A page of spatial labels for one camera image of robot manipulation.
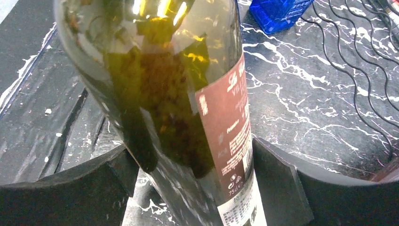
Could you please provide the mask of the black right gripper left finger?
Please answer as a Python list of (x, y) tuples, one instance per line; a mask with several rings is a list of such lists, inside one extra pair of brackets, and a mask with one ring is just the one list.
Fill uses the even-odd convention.
[(120, 226), (139, 167), (124, 146), (35, 182), (0, 188), (3, 226)]

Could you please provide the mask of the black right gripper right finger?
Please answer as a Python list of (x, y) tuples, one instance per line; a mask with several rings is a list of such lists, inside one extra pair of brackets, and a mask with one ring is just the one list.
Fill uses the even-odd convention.
[(253, 139), (253, 151), (268, 225), (398, 225), (398, 159), (362, 180), (330, 172), (261, 138)]

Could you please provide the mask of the blue square glass bottle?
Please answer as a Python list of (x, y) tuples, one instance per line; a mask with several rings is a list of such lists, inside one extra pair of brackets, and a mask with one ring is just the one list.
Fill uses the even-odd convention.
[(265, 34), (274, 34), (295, 25), (313, 0), (253, 0), (249, 11)]

